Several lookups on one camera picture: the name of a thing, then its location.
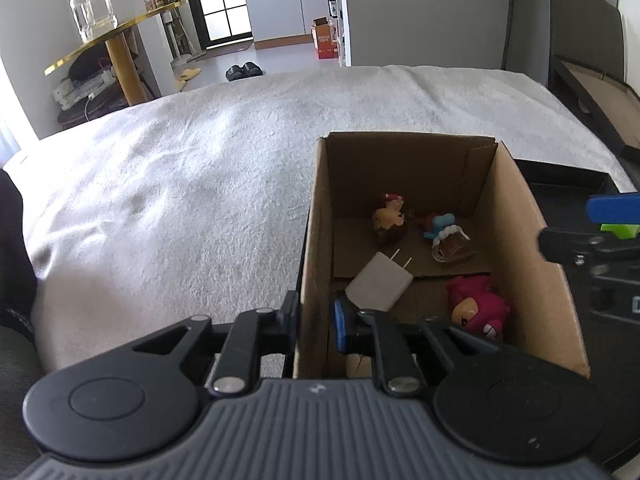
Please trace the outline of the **white wall charger plug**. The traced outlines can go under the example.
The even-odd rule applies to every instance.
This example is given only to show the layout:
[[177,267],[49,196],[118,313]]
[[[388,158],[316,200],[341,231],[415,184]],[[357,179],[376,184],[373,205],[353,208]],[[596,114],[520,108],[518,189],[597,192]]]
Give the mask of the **white wall charger plug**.
[[412,261],[409,257],[404,264],[398,264],[395,257],[377,252],[345,288],[348,300],[359,310],[390,312],[392,307],[409,288],[413,274],[408,271]]

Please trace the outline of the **pink dinosaur figurine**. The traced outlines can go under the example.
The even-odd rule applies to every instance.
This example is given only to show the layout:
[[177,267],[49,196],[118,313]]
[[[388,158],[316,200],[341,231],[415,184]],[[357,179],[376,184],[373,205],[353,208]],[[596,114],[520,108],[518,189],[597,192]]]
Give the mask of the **pink dinosaur figurine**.
[[511,309],[490,275],[456,276],[446,291],[451,322],[473,335],[502,337]]

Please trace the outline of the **brown-haired girl figurine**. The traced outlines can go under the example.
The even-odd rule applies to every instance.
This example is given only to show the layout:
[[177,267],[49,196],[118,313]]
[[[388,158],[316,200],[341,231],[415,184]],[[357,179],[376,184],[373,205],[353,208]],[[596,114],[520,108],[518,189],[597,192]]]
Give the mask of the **brown-haired girl figurine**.
[[398,194],[385,193],[383,206],[372,214],[375,240],[379,245],[398,243],[407,233],[408,224],[402,212],[404,198]]

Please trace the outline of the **small blue winged figurine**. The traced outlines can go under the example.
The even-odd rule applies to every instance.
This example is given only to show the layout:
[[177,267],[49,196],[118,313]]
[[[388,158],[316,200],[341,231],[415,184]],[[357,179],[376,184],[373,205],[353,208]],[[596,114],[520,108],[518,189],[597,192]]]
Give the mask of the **small blue winged figurine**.
[[472,259],[477,251],[471,237],[457,222],[454,214],[429,214],[418,219],[423,237],[431,243],[433,259],[454,264]]

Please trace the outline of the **brown cardboard box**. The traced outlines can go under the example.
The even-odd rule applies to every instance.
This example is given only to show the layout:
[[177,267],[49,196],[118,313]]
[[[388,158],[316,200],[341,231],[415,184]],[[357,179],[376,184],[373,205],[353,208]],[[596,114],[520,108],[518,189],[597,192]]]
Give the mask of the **brown cardboard box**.
[[[406,235],[385,247],[396,261],[412,258],[412,284],[392,307],[400,322],[448,313],[446,284],[458,275],[488,274],[509,304],[504,339],[533,356],[590,372],[565,273],[542,258],[544,217],[508,149],[488,136],[426,132],[334,132],[317,145],[302,278],[302,320],[294,374],[342,377],[330,295],[346,286],[378,252],[372,214],[385,193],[404,198]],[[477,254],[436,262],[418,219],[454,214]]]

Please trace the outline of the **white fuzzy blanket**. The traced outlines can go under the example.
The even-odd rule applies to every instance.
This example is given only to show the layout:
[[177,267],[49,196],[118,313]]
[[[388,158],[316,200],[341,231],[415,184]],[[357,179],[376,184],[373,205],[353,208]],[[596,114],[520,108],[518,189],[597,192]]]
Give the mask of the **white fuzzy blanket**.
[[493,136],[518,158],[616,157],[541,84],[502,70],[334,68],[213,84],[109,114],[14,155],[32,315],[59,370],[194,314],[277,304],[296,278],[316,143],[332,131]]

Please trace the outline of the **black slipper left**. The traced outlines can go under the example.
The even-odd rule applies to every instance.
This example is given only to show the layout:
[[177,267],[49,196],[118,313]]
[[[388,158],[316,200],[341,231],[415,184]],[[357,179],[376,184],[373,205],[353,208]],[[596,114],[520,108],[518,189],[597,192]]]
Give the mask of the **black slipper left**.
[[226,71],[226,79],[228,81],[236,81],[247,77],[247,73],[243,66],[232,65]]

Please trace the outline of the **black slipper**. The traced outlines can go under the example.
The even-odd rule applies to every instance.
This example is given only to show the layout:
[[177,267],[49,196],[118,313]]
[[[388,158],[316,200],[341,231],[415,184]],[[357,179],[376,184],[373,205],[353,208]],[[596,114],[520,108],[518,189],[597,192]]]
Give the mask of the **black slipper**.
[[226,71],[226,79],[228,81],[236,81],[247,77],[247,73],[243,66],[232,65]]
[[247,77],[258,77],[264,74],[262,69],[254,62],[246,62],[243,65],[243,70]]

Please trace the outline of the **black slipper right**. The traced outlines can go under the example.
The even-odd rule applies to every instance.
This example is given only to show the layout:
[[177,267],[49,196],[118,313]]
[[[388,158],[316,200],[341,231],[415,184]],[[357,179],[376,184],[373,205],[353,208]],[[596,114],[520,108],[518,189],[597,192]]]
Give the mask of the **black slipper right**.
[[258,77],[264,74],[262,69],[254,62],[246,62],[243,65],[243,70],[247,77]]

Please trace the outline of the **gold round side table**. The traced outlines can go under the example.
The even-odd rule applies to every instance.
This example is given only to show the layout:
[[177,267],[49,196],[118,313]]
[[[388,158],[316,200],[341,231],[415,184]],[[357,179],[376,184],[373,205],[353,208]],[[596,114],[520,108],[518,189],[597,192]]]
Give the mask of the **gold round side table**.
[[142,81],[138,75],[136,66],[134,66],[134,60],[132,59],[128,44],[126,43],[125,32],[137,24],[149,20],[150,18],[154,18],[154,16],[178,9],[181,5],[182,1],[165,4],[164,6],[160,6],[152,11],[145,12],[145,14],[140,14],[135,18],[118,25],[116,28],[109,30],[108,32],[104,32],[104,34],[95,40],[89,41],[88,44],[83,44],[72,53],[63,56],[49,65],[44,70],[44,74],[48,76],[64,64],[73,61],[73,59],[77,58],[78,55],[81,55],[81,53],[84,53],[97,44],[105,44],[107,54],[110,57],[115,75],[120,84],[120,88],[122,88],[122,92],[124,92],[128,105],[134,106],[148,102],[149,99],[145,94]]

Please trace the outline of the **orange cardboard carton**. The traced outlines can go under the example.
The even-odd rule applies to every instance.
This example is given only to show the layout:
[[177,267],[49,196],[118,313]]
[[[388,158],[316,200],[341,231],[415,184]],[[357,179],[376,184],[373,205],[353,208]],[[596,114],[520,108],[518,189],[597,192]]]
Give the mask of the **orange cardboard carton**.
[[319,60],[338,57],[333,27],[327,18],[314,19],[311,35]]

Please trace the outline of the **white kitchen cabinet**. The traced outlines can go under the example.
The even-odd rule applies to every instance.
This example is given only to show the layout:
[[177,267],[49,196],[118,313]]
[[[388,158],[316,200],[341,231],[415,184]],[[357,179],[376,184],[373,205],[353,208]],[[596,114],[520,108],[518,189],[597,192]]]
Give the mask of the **white kitchen cabinet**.
[[329,16],[326,0],[246,0],[255,48],[310,44],[316,18]]

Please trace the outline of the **clear glass jar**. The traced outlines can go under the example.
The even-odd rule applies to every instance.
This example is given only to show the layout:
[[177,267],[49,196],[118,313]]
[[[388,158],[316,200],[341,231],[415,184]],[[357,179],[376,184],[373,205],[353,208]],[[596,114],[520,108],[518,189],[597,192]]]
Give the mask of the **clear glass jar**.
[[84,44],[118,26],[112,0],[70,0],[70,10]]

